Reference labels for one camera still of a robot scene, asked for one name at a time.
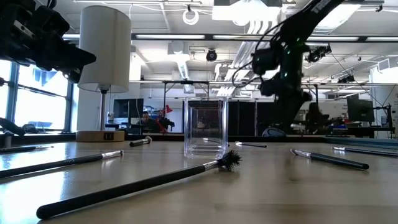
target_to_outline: lamp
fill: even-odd
[[[100,130],[78,131],[76,141],[123,141],[123,131],[105,131],[105,96],[129,91],[131,21],[127,15],[106,6],[89,6],[81,13],[81,49],[97,56],[86,66],[78,87],[101,93]]]

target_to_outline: desk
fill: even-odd
[[[236,172],[210,170],[116,198],[43,223],[396,223],[398,160],[346,152],[370,165],[354,170],[295,157],[291,147],[343,156],[324,143],[238,147]],[[0,169],[124,149],[123,158],[0,180],[0,223],[37,223],[37,207],[164,174],[207,160],[185,159],[182,142],[56,143],[53,149],[0,155]]]

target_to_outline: security camera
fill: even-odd
[[[208,62],[214,62],[217,60],[217,53],[215,49],[209,49],[206,55],[206,59]]]

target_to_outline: white lamp shade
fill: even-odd
[[[98,85],[110,85],[111,93],[129,91],[131,21],[127,15],[106,6],[84,8],[79,48],[97,57],[84,67],[79,88],[100,91]]]

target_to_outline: camera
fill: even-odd
[[[206,59],[208,62],[214,62],[217,60],[217,53],[215,49],[209,49],[206,55]]]
[[[52,9],[56,2],[49,0],[49,7],[35,10],[34,0],[0,1],[0,59],[55,69],[78,83],[83,67],[96,57],[62,39],[70,26]]]

